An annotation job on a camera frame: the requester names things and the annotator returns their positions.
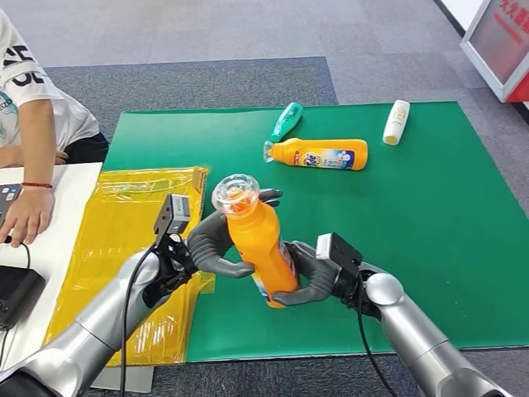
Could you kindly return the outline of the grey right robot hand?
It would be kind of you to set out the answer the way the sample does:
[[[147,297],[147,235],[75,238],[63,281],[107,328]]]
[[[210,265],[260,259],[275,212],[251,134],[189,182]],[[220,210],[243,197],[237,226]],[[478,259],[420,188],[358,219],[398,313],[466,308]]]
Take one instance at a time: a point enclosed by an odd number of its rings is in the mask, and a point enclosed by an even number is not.
[[[275,292],[272,299],[283,306],[295,306],[328,298],[333,291],[338,269],[317,259],[316,250],[305,242],[292,241],[286,244],[297,272],[308,280],[308,284],[293,292]]]

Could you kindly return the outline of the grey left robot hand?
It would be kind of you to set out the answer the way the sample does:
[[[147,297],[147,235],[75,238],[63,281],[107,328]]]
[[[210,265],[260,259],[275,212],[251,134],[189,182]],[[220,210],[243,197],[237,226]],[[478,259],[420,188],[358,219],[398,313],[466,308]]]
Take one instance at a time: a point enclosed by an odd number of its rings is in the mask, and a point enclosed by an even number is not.
[[[234,246],[229,234],[227,218],[215,211],[193,228],[186,238],[192,263],[198,270],[240,279],[254,272],[246,262],[233,263],[225,254]]]

